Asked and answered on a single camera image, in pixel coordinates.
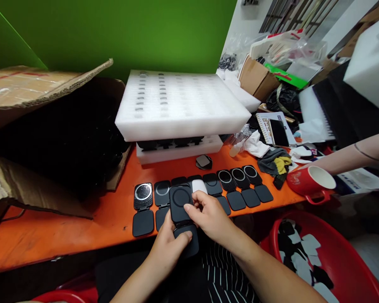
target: foam insert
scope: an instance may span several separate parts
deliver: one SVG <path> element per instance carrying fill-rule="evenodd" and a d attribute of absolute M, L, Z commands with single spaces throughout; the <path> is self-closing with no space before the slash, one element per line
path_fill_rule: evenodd
<path fill-rule="evenodd" d="M 132 142 L 238 133 L 250 116 L 216 74 L 132 70 L 115 124 Z"/>
<path fill-rule="evenodd" d="M 176 147 L 173 144 L 169 149 L 163 149 L 163 147 L 160 146 L 154 151 L 143 151 L 143 149 L 136 144 L 136 156 L 138 157 L 140 164 L 144 165 L 198 156 L 200 154 L 217 153 L 220 151 L 222 145 L 223 142 L 218 135 L 204 137 L 199 145 L 190 143 L 187 147 Z"/>

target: smartphone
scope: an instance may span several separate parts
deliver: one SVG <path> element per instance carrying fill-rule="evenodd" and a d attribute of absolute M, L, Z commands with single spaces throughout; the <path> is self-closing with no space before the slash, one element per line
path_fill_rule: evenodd
<path fill-rule="evenodd" d="M 270 119 L 269 124 L 271 128 L 273 145 L 289 147 L 289 142 L 288 142 L 288 138 L 286 137 L 285 127 L 283 126 L 283 122 Z"/>

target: green wall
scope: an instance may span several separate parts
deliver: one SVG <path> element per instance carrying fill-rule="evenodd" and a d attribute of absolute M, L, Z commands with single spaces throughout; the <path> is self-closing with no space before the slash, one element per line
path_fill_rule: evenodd
<path fill-rule="evenodd" d="M 0 14 L 0 69 L 14 65 L 45 68 L 38 56 Z"/>
<path fill-rule="evenodd" d="M 0 12 L 49 69 L 83 72 L 113 58 L 101 76 L 126 81 L 131 69 L 214 73 L 235 4 L 0 0 Z"/>

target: orange table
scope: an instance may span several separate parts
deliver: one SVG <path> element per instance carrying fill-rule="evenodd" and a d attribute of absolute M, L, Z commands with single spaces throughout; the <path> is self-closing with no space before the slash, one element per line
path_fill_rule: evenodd
<path fill-rule="evenodd" d="M 212 171 L 198 169 L 195 166 L 196 157 L 141 166 L 136 157 L 136 149 L 133 149 L 116 192 L 107 193 L 84 203 L 85 207 L 94 214 L 93 221 L 27 210 L 21 218 L 1 223 L 0 271 L 136 240 L 137 238 L 132 236 L 132 221 L 136 213 L 133 208 L 133 190 L 137 184 L 144 182 L 155 184 L 161 180 L 205 175 L 244 165 L 253 165 L 259 172 L 255 157 L 242 153 L 231 158 L 227 146 L 210 157 L 214 162 Z M 273 186 L 273 178 L 270 175 L 265 173 L 260 175 L 274 196 L 274 200 L 262 203 L 258 207 L 232 211 L 231 216 L 259 212 L 305 200 L 303 196 L 290 190 L 286 183 L 278 191 Z M 158 208 L 153 204 L 151 209 L 155 213 Z M 18 208 L 11 207 L 5 218 L 18 213 Z M 155 228 L 148 236 L 156 233 Z"/>

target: gray cloth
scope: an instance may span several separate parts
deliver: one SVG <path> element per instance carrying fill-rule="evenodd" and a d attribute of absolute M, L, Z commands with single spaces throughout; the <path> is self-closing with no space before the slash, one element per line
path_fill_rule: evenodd
<path fill-rule="evenodd" d="M 257 164 L 263 173 L 278 175 L 278 168 L 274 160 L 278 157 L 291 157 L 283 148 L 269 150 L 261 159 L 257 159 Z"/>

